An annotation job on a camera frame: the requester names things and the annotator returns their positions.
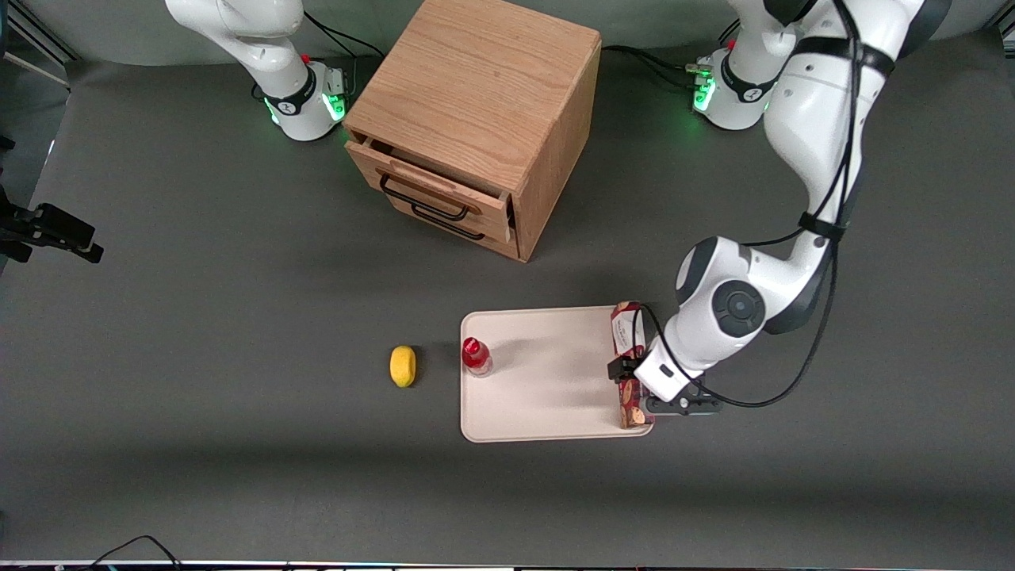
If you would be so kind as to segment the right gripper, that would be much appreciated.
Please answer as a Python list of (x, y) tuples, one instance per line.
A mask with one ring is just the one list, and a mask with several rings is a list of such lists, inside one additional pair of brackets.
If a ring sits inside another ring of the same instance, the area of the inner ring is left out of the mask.
[(52, 239), (67, 246), (70, 253), (98, 264), (105, 249), (98, 243), (92, 243), (94, 227), (84, 223), (78, 217), (54, 205), (43, 203), (33, 209), (23, 209), (8, 198), (5, 188), (1, 186), (1, 254), (15, 263), (27, 263), (32, 256), (33, 247), (28, 239), (33, 238), (33, 228), (43, 237)]

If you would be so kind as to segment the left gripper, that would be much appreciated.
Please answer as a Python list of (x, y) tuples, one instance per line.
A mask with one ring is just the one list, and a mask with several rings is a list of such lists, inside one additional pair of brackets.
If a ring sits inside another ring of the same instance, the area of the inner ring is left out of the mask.
[(664, 402), (674, 401), (689, 386), (690, 379), (699, 378), (703, 372), (674, 361), (662, 341), (653, 341), (644, 358), (620, 355), (607, 365), (607, 376), (613, 382), (637, 378), (645, 389)]

